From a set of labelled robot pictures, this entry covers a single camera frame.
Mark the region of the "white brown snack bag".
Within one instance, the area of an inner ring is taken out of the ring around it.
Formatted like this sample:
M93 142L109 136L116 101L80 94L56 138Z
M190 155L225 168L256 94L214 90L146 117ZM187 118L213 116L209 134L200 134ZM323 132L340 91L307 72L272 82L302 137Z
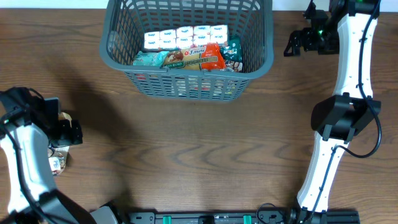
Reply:
M49 164L54 177L60 175L67 164L68 150L70 148L70 135L62 133L60 140L50 140L47 151Z
M225 68L223 71L226 72L242 72L243 70L243 63L242 62L236 62L232 60L225 60Z

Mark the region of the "green Nescafe coffee bag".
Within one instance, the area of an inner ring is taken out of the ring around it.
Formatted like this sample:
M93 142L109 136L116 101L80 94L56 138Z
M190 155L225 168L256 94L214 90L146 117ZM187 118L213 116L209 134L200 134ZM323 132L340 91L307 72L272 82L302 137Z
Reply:
M237 35L230 36L228 40L228 45L220 47L220 53L225 60L242 62L243 51L241 47L240 37Z

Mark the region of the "light blue snack bar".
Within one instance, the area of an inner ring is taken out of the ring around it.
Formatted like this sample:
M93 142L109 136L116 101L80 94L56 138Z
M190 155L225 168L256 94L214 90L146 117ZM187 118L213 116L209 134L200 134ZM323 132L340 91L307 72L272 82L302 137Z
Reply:
M139 51L132 64L134 66L150 66L150 67L160 67L163 65L166 56L169 54L169 51L161 51L161 52L142 52Z

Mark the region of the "San Remo spaghetti packet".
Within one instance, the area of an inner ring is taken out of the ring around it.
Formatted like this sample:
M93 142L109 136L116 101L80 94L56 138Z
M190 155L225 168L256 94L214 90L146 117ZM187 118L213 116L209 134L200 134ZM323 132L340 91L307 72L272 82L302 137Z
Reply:
M174 50L167 54L164 67L186 70L223 70L226 68L218 44Z

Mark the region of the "grey plastic basket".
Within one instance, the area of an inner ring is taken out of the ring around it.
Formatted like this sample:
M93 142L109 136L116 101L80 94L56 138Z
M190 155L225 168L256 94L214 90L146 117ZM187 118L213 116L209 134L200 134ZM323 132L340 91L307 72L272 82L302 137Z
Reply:
M242 72L135 66L146 32L181 26L227 25L241 39ZM109 1L99 54L109 67L124 72L137 89L159 98L232 101L274 60L272 1Z

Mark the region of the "Kleenex tissue multipack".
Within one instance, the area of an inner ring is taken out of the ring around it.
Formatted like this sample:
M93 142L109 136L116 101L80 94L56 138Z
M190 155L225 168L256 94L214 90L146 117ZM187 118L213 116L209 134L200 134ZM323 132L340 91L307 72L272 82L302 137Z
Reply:
M176 29L146 32L143 48L148 51L186 49L198 45L218 44L227 46L227 25L183 26Z

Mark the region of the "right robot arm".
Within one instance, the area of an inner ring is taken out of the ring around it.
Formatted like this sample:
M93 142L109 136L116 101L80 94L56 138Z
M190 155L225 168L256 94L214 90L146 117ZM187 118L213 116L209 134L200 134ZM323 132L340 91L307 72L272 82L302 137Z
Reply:
M381 145L381 102L373 98L370 79L380 5L380 1L330 1L329 11L325 12L310 2L303 16L311 26L295 30L289 37L284 56L316 51L320 55L337 54L339 62L332 96L317 103L312 111L313 154L297 205L285 216L286 223L359 223L355 211L328 211L328 198L342 155L364 159ZM350 151L349 143L371 121L377 129L373 149L362 155Z

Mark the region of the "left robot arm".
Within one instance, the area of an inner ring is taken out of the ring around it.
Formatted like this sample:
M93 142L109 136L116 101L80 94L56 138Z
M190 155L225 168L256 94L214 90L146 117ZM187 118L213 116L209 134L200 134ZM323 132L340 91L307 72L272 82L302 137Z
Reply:
M9 215L3 223L96 223L90 212L59 191L49 149L82 144L78 120L60 119L58 98L32 88L1 92L1 148L10 174Z

